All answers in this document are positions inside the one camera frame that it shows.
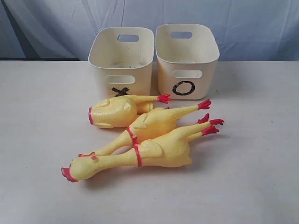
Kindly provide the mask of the cream bin marked X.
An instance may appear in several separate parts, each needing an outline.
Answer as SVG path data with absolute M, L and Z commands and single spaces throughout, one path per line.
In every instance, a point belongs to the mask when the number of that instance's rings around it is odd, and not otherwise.
M 88 62 L 104 98 L 150 95 L 155 38 L 143 27 L 101 30 L 90 49 Z

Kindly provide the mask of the headless yellow rubber chicken body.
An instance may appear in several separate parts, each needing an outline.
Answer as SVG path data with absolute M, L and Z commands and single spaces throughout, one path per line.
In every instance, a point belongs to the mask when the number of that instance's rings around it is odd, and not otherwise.
M 128 127 L 140 115 L 153 110 L 154 101 L 168 103 L 170 100 L 169 94 L 124 95 L 106 98 L 89 108 L 88 118 L 91 125 L 99 128 Z

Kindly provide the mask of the yellow rubber chicken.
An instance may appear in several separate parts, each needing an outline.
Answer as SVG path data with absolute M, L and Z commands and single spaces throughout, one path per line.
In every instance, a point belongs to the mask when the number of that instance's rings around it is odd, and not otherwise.
M 179 118 L 196 110 L 209 109 L 210 105 L 211 101 L 207 99 L 197 105 L 187 107 L 173 109 L 155 108 L 148 113 L 138 116 L 119 137 L 106 146 L 95 151 L 79 154 L 79 157 L 111 155 L 121 147 L 140 144 L 144 140 L 167 134 L 177 127 Z
M 160 166 L 176 168 L 192 163 L 190 141 L 217 133 L 216 125 L 224 120 L 213 119 L 190 126 L 182 126 L 154 139 L 145 140 L 122 154 L 98 156 L 92 153 L 73 159 L 69 167 L 61 168 L 62 175 L 71 182 L 93 177 L 100 171 L 122 166 Z

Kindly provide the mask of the blue backdrop curtain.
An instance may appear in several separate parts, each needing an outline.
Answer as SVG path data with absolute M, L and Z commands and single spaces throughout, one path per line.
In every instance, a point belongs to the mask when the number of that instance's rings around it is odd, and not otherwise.
M 3 0 L 0 57 L 86 60 L 107 27 L 209 27 L 222 61 L 297 61 L 296 0 Z

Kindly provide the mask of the cream bin marked O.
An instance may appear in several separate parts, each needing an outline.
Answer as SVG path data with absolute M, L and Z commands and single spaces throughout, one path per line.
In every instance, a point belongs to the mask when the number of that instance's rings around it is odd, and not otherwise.
M 158 90 L 172 99 L 198 100 L 209 90 L 220 52 L 212 31 L 199 24 L 156 29 Z

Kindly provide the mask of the yellow rubber chicken front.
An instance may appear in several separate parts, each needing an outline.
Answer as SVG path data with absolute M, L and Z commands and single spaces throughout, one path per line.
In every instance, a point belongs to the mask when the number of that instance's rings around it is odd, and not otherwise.
M 71 182 L 93 177 L 100 171 L 122 166 L 160 166 L 176 168 L 192 163 L 190 141 L 217 133 L 216 125 L 224 120 L 213 119 L 190 126 L 182 126 L 154 139 L 145 140 L 122 154 L 98 156 L 92 153 L 73 159 L 69 167 L 61 168 L 62 175 Z

